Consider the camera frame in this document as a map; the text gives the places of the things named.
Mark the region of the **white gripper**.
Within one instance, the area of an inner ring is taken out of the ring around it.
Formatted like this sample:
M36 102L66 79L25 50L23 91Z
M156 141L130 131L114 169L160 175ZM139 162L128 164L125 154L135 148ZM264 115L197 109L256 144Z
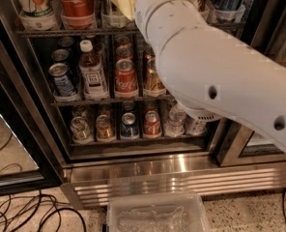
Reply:
M197 0L110 1L128 20L135 14L135 24L148 44L163 44L185 29L207 25L197 11Z

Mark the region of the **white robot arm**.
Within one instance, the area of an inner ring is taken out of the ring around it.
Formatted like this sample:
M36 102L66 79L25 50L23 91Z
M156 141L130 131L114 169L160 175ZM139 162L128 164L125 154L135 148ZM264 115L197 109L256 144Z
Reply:
M160 80L188 115L202 107L286 154L286 68L209 25L196 0L111 0L155 55Z

